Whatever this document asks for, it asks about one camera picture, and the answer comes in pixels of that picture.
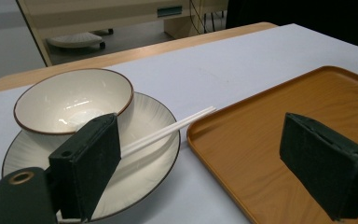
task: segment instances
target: orange tray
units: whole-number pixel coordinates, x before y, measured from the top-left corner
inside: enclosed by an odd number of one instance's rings
[[[358,143],[358,75],[321,67],[196,121],[187,140],[254,223],[334,223],[280,159],[286,112]]]

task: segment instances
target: ceramic bowl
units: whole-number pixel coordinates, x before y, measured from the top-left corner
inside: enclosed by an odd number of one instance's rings
[[[59,147],[89,120],[117,113],[119,132],[133,114],[133,86],[123,75],[82,69],[49,77],[28,89],[14,106],[21,128],[44,147]]]

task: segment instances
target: white table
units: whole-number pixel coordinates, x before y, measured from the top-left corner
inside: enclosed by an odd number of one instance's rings
[[[323,65],[358,74],[358,47],[295,24],[108,67],[177,119],[218,109]],[[0,92],[0,173],[20,128],[12,117],[26,87]],[[164,182],[146,199],[103,223],[249,223],[186,143]]]

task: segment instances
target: saucer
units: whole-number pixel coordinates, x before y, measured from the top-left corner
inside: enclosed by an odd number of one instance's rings
[[[120,144],[127,144],[176,122],[171,111],[156,99],[134,94],[134,114]],[[140,202],[150,194],[172,169],[181,142],[180,132],[173,133],[141,151],[120,161],[101,197],[91,221],[117,214]],[[2,176],[26,167],[49,167],[48,156],[53,148],[42,148],[21,131],[13,140],[5,156]],[[78,222],[62,219],[60,222]]]

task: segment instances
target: chopsticks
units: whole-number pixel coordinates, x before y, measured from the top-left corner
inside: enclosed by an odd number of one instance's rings
[[[215,107],[210,106],[206,109],[201,110],[200,112],[198,112],[194,115],[191,115],[185,119],[177,121],[165,128],[162,128],[162,129],[156,131],[155,133],[151,133],[146,137],[143,137],[133,143],[130,143],[130,144],[122,147],[121,148],[121,159],[124,159],[124,158],[132,155],[133,153],[141,150],[142,148],[147,147],[147,146],[157,142],[161,138],[180,130],[181,128],[185,127],[186,125],[207,116],[208,114],[214,112],[215,110],[216,110]]]

